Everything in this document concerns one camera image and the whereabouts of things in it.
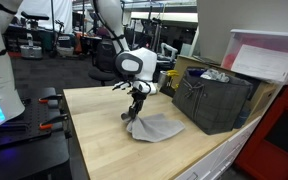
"gray cloth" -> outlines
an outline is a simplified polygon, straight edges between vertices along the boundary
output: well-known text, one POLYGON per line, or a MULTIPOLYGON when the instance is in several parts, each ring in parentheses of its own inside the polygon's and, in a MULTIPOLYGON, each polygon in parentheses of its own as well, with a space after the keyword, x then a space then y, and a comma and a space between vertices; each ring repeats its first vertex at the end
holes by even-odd
POLYGON ((148 116, 145 118, 135 119, 128 117, 126 113, 122 114, 124 122, 128 123, 126 130, 132 133, 132 137, 137 140, 149 142, 159 142, 170 138, 180 131, 185 126, 179 120, 166 120, 163 114, 148 116))
POLYGON ((225 73, 219 73, 218 71, 214 69, 208 69, 206 72, 204 72, 201 75, 201 78, 211 79, 211 80, 220 81, 220 82, 228 82, 230 80, 230 78, 227 77, 225 73))

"wooden countertop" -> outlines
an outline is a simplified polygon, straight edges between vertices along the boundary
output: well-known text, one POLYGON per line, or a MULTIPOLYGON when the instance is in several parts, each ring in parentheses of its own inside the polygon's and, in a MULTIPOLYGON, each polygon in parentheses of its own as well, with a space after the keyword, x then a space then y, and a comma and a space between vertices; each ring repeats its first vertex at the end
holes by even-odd
POLYGON ((132 104, 127 92, 112 87, 64 90, 92 180, 174 178, 237 132, 206 135, 159 93, 145 100, 139 116, 164 113, 186 128, 158 143, 134 140, 120 118, 132 104))

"red cabinet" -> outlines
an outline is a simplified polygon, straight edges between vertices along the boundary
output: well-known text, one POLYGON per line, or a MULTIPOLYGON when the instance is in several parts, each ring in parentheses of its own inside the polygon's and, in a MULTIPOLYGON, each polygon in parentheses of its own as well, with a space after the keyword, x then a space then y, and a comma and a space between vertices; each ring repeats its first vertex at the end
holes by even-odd
POLYGON ((268 110, 235 163, 256 179, 288 179, 288 87, 268 110))

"office chair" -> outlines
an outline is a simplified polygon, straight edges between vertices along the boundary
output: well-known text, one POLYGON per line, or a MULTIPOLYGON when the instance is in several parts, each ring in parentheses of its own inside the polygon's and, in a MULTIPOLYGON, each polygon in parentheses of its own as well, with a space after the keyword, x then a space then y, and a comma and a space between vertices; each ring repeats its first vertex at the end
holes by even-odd
POLYGON ((115 79, 114 56, 116 55, 112 40, 103 39, 97 46, 97 55, 94 65, 96 69, 88 72, 88 76, 92 79, 101 81, 101 85, 105 86, 106 81, 115 79))

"white cabinet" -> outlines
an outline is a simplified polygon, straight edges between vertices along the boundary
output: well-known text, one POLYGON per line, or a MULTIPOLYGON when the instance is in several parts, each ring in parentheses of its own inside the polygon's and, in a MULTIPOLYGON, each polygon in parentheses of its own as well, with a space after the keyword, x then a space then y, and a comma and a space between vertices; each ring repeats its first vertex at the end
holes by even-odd
POLYGON ((183 172, 176 179, 217 179, 233 163, 245 142, 251 136, 260 119, 261 117, 258 117, 250 124, 242 128, 203 159, 183 172))

